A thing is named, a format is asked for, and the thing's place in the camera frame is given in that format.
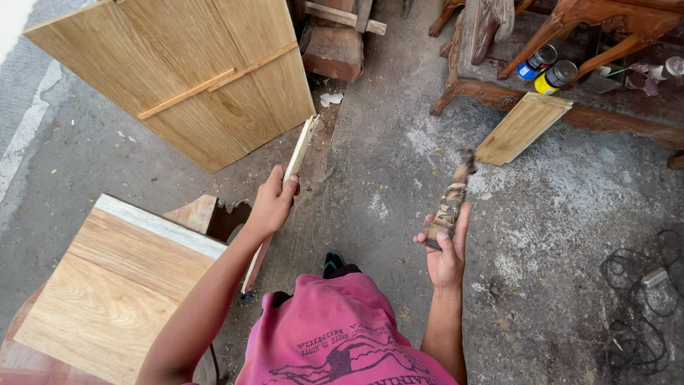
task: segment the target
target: paper scrap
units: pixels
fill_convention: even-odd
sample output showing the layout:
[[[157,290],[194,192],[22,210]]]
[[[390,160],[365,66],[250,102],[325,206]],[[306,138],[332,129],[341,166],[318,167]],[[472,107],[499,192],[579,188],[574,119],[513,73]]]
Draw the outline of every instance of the paper scrap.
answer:
[[[342,98],[344,98],[344,95],[341,93],[331,95],[326,92],[323,95],[321,95],[321,105],[323,107],[330,107],[331,103],[340,104],[342,103]]]

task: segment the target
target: wooden block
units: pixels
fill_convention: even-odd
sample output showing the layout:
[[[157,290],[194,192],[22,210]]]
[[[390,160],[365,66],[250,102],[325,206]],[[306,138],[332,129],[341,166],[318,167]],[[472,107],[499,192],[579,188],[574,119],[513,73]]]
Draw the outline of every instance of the wooden block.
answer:
[[[295,40],[285,2],[270,0],[102,0],[24,35],[136,117]],[[301,57],[288,52],[141,122],[211,173],[313,113]]]
[[[363,43],[353,29],[314,26],[302,57],[308,72],[353,82],[363,70]]]
[[[371,16],[372,6],[373,0],[360,0],[358,13],[356,14],[356,25],[354,26],[357,32],[366,32],[366,25],[368,24],[368,18]]]
[[[14,340],[134,385],[161,328],[225,249],[102,195]]]
[[[306,13],[312,14],[313,16],[326,18],[328,20],[336,21],[340,24],[349,25],[350,27],[356,26],[357,16],[349,12],[311,3],[310,1],[304,2],[304,10]],[[375,20],[368,20],[368,23],[366,24],[366,31],[373,32],[378,35],[384,35],[387,31],[387,24]]]
[[[515,159],[572,106],[573,102],[569,100],[528,92],[480,143],[475,159],[503,166]]]

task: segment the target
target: wooden beam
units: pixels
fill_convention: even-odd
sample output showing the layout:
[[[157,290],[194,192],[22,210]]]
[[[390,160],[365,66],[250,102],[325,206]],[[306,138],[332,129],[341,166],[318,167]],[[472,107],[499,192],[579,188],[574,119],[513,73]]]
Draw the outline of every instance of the wooden beam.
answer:
[[[356,20],[358,18],[355,14],[336,10],[334,8],[312,3],[310,1],[304,2],[304,11],[308,14],[312,14],[313,16],[336,21],[344,25],[349,25],[350,27],[356,26]],[[368,32],[384,35],[386,30],[387,24],[381,23],[379,21],[368,20],[368,24],[366,24],[366,31]]]
[[[356,15],[356,25],[354,26],[357,32],[366,32],[366,25],[368,25],[368,18],[371,16],[372,6],[373,0],[360,0],[358,14]]]
[[[214,83],[214,85],[207,88],[207,91],[214,92],[217,89],[225,86],[226,84],[233,82],[235,80],[238,80],[239,78],[243,77],[244,75],[247,75],[248,73],[254,71],[255,69],[270,63],[271,61],[279,58],[280,56],[284,55],[286,52],[288,52],[289,50],[291,50],[295,47],[299,47],[299,43],[296,40],[289,43],[285,47],[273,52],[272,54],[270,54],[268,56],[264,56],[263,58],[257,60],[256,62],[254,62],[250,65],[248,65],[247,67],[241,69],[240,71],[233,73],[232,75],[228,76],[226,79],[223,79],[217,83]]]
[[[285,176],[282,177],[283,184],[299,171],[299,167],[302,164],[304,156],[306,155],[306,150],[308,149],[308,143],[311,141],[311,137],[313,136],[313,132],[316,130],[319,121],[320,115],[312,115],[311,118],[304,123],[304,128],[302,128],[302,133],[300,134],[299,140],[297,140],[295,151],[292,153],[290,163],[287,165]],[[252,290],[252,285],[254,285],[254,281],[257,280],[257,274],[259,274],[259,268],[263,262],[263,257],[266,255],[266,249],[268,249],[268,245],[271,243],[271,238],[273,238],[273,236],[266,238],[261,246],[259,246],[259,249],[257,249],[254,257],[252,257],[250,268],[247,270],[247,276],[245,276],[245,282],[242,284],[243,294]]]
[[[139,114],[137,116],[137,118],[140,120],[149,118],[150,116],[152,116],[158,112],[166,110],[167,108],[171,107],[174,104],[180,103],[180,102],[186,100],[187,98],[189,98],[191,96],[197,95],[198,93],[206,90],[207,88],[211,87],[212,85],[216,84],[217,82],[222,81],[223,79],[227,78],[228,76],[230,76],[234,73],[235,73],[235,69],[229,69],[220,75],[216,75],[215,77],[212,77],[211,79],[207,80],[206,82],[201,83],[199,86],[190,88],[189,90],[183,92],[182,94],[176,95],[173,98],[157,105],[156,107],[150,108],[149,110]]]

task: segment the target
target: plywood sheet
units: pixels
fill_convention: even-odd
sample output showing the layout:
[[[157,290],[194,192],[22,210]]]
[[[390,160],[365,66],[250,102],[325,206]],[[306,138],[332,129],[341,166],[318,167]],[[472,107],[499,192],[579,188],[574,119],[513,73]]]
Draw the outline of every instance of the plywood sheet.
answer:
[[[102,0],[24,35],[132,116],[295,40],[285,0]],[[141,123],[214,172],[313,113],[289,52]]]
[[[572,106],[573,102],[569,100],[528,92],[480,143],[475,159],[503,166],[515,159]]]
[[[14,340],[133,385],[161,328],[225,248],[103,195]]]

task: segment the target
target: hand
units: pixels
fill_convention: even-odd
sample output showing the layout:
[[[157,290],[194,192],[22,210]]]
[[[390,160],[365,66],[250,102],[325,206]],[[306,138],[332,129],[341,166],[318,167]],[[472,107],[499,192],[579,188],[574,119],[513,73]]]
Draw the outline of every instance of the hand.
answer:
[[[299,195],[299,177],[292,175],[283,185],[284,175],[284,166],[277,165],[273,168],[268,180],[259,186],[252,213],[245,224],[245,227],[250,227],[253,232],[261,233],[264,237],[282,227],[294,204],[294,196]]]
[[[466,232],[468,231],[468,216],[470,203],[464,202],[456,220],[456,230],[449,239],[446,233],[437,236],[437,243],[442,251],[425,247],[427,253],[427,271],[430,273],[435,291],[461,290],[463,285],[463,270],[466,256]],[[432,223],[434,215],[425,217],[425,222]],[[413,237],[413,242],[425,243],[428,238],[427,230]]]

